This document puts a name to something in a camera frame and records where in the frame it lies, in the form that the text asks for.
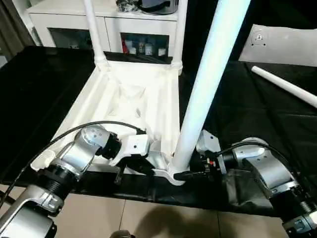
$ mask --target white cabinet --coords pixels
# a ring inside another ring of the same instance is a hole
[[[97,27],[104,51],[133,52],[139,46],[152,50],[153,56],[172,56],[178,13],[150,15],[119,12],[113,0],[93,0]],[[44,0],[28,9],[43,46],[91,48],[88,22],[82,0]]]
[[[80,48],[80,44],[84,45],[82,41],[85,37],[87,41],[90,39],[86,16],[38,13],[30,16],[43,46]],[[105,20],[103,17],[96,19],[102,48],[110,51]]]

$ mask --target black cloth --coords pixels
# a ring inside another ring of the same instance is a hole
[[[107,53],[107,57],[110,60],[149,60],[119,53]],[[250,71],[253,65],[317,94],[314,67],[231,61],[204,128],[219,137],[222,148],[249,136],[262,138],[298,163],[303,174],[316,183],[317,109],[253,74]],[[12,182],[26,161],[50,141],[94,67],[90,51],[28,47],[0,69],[5,139],[1,183]],[[185,70],[179,79],[181,122],[193,83],[194,78]],[[195,180],[183,186],[172,186],[164,178],[136,175],[124,175],[121,186],[116,186],[114,176],[87,173],[73,192],[274,215],[249,174],[227,177],[223,183]],[[27,186],[35,178],[36,173],[29,168],[17,185]],[[316,195],[314,185],[309,185],[308,189]]]

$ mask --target glass cabinet door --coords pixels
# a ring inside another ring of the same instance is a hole
[[[89,30],[48,28],[52,39],[59,48],[91,50]]]
[[[168,35],[120,33],[122,51],[127,54],[165,58],[168,56]]]

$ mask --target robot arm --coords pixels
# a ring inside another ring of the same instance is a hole
[[[268,145],[259,138],[246,138],[242,142]],[[214,158],[213,152],[220,150],[218,139],[203,130],[196,150],[210,157],[212,165],[221,174],[227,170],[247,167],[255,181],[271,202],[283,221],[283,227],[291,238],[317,236],[317,205],[304,192],[301,185],[287,167],[272,152],[258,145],[244,145]]]
[[[81,129],[0,218],[0,238],[54,237],[56,225],[48,216],[58,215],[96,154],[114,158],[120,149],[120,141],[102,126]]]

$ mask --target bottle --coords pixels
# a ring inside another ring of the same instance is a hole
[[[144,55],[145,53],[145,38],[141,37],[139,41],[139,54]]]

